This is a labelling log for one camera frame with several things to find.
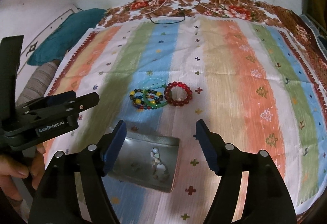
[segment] red beaded bracelet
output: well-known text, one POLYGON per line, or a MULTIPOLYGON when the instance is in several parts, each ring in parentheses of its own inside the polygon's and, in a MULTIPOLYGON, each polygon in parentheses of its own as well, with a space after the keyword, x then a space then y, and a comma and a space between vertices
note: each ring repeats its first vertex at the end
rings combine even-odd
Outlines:
POLYGON ((164 94, 165 94, 165 99, 167 100, 167 102, 169 104, 172 104, 173 106, 184 106, 184 104, 188 104, 190 102, 190 100, 192 100, 192 91, 191 89, 184 83, 182 82, 172 82, 172 83, 169 83, 166 88, 165 88, 165 91, 164 91, 164 94), (171 97, 171 93, 170 93, 170 90, 173 88, 173 87, 181 87, 182 89, 184 89, 187 93, 187 97, 186 99, 184 100, 173 100, 173 98, 171 97))

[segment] green stripe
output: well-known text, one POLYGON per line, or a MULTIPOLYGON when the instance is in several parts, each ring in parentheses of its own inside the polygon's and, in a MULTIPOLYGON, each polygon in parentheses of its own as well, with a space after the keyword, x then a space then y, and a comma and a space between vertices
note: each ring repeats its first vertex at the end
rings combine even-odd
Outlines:
POLYGON ((266 48, 267 53, 273 64, 279 63, 280 67, 276 66, 278 72, 283 79, 289 78, 291 82, 285 84, 284 87, 288 92, 295 118, 299 125, 299 137, 301 148, 304 150, 309 147, 306 156, 301 155, 302 177, 301 189, 298 198, 298 205, 303 201, 312 197, 318 191, 318 146, 316 138, 316 127, 308 101, 301 87, 301 82, 295 74, 292 65, 286 59, 279 46, 273 39, 269 31, 260 25, 252 25, 257 37, 261 40, 262 45, 266 48), (300 122, 303 121, 305 127, 300 129, 300 122))
POLYGON ((118 115, 122 100, 128 92, 128 86, 137 70, 153 28, 154 24, 151 22, 141 24, 120 50, 115 64, 108 72, 105 83, 101 87, 100 102, 93 108, 88 125, 83 134, 79 135, 80 140, 74 144, 71 152, 80 151, 89 144, 97 143, 118 115))

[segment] brown floral pattern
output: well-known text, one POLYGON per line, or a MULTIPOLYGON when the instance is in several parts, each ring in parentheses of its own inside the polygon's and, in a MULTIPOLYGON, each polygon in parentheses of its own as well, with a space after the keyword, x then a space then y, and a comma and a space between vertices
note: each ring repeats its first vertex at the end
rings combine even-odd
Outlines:
POLYGON ((310 66, 327 89, 327 61, 321 53, 311 29, 295 13, 280 6, 255 0, 135 0, 125 6, 111 8, 97 27, 155 17, 240 18, 286 29, 310 66))

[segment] red cross print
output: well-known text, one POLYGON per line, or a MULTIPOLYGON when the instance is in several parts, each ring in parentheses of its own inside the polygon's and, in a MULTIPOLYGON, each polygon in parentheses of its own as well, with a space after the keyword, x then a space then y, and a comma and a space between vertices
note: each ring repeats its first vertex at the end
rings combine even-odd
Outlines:
POLYGON ((185 189, 186 192, 188 192, 188 195, 191 196, 193 193, 195 193, 197 190, 193 189, 193 185, 190 185, 189 188, 185 189))
POLYGON ((200 94, 201 93, 201 91, 203 91, 203 89, 202 88, 197 88, 196 90, 194 90, 196 93, 198 93, 198 94, 200 94))

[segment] gray tray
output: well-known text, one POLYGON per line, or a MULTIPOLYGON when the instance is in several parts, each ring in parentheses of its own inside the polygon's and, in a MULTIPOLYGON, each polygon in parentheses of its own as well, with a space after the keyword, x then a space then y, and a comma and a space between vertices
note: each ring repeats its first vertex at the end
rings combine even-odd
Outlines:
POLYGON ((117 180, 162 192, 171 192, 174 185, 178 148, 179 139, 175 137, 127 132, 113 170, 108 175, 117 180), (150 155, 153 148, 159 150, 160 161, 167 169, 164 177, 162 177, 164 174, 159 174, 162 170, 154 172, 154 158, 150 155))

